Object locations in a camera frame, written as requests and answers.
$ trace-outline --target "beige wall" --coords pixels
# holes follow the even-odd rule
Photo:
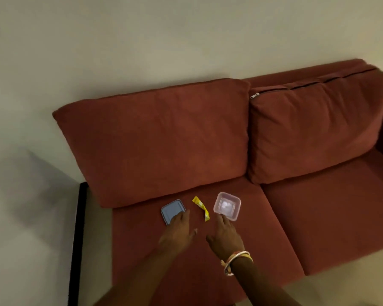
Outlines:
[[[383,0],[0,0],[0,304],[66,300],[83,178],[53,110],[353,57],[383,68]]]

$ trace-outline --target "hand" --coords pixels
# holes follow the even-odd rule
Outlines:
[[[189,216],[190,211],[182,211],[172,218],[159,240],[159,247],[177,255],[190,245],[197,229],[189,234]]]
[[[206,241],[215,255],[224,262],[234,253],[245,251],[243,240],[225,215],[217,214],[216,235],[206,236]]]

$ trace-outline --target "twisted yellow wrapper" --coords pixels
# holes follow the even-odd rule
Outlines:
[[[204,206],[204,204],[202,203],[202,201],[200,201],[200,199],[199,199],[198,197],[194,197],[193,202],[194,202],[194,204],[196,204],[198,207],[200,207],[202,210],[204,210],[204,218],[205,218],[205,221],[209,221],[209,220],[210,220],[209,212],[207,211],[206,206]]]

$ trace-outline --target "zipper pull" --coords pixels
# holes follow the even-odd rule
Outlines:
[[[257,92],[255,95],[252,95],[252,96],[250,97],[250,99],[253,99],[253,98],[255,98],[255,97],[258,97],[259,95],[260,95],[260,93]]]

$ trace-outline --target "clear plastic container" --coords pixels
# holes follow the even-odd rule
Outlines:
[[[226,192],[220,192],[214,204],[214,212],[225,215],[231,221],[236,221],[240,206],[241,200],[238,197]]]

